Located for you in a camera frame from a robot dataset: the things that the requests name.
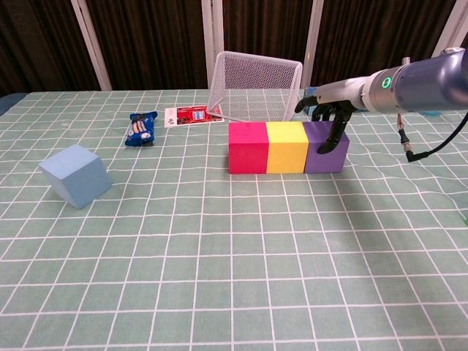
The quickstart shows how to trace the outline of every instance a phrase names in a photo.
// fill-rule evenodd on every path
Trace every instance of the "table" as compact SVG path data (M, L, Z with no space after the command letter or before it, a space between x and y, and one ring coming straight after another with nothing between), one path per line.
M0 118L0 349L468 350L468 130L409 164L394 115L356 113L342 173L236 176L227 121L163 127L207 101L33 93ZM154 145L125 147L152 110ZM462 113L405 115L415 151ZM75 143L113 179L81 211L37 168Z

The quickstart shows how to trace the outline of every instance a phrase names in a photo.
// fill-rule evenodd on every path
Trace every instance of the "snack bag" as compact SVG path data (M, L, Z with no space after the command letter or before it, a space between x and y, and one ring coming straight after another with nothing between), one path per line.
M140 146L145 143L150 143L154 140L154 119L158 116L158 112L147 113L132 113L130 120L129 133L126 146Z

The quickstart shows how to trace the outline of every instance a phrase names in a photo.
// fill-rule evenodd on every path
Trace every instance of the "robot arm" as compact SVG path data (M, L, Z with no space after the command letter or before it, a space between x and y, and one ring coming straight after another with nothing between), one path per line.
M335 114L330 134L320 146L319 154L327 154L335 149L352 113L359 109L378 113L467 109L468 53L465 49L450 49L438 57L383 69L369 77L319 86L313 96L306 97L297 104L295 112L301 112L305 106L315 105L317 107L312 113L313 121L319 121L321 116L327 121L330 114ZM458 131L467 119L468 117L464 118ZM400 135L401 142L407 143L403 129ZM417 155L412 155L407 150L409 161L429 154L422 153L420 157L416 157Z

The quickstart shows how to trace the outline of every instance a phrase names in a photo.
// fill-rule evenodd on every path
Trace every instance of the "foam cube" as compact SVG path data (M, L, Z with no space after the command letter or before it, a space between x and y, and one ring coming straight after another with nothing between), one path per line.
M266 173L268 135L265 122L229 123L230 173Z
M305 173L339 173L343 170L350 139L343 133L337 147L328 154L318 154L318 148L327 140L332 121L303 122L309 139Z
M267 173L303 173L309 139L299 121L266 122Z
M54 191L81 209L111 186L102 160L89 150L73 145L39 163Z

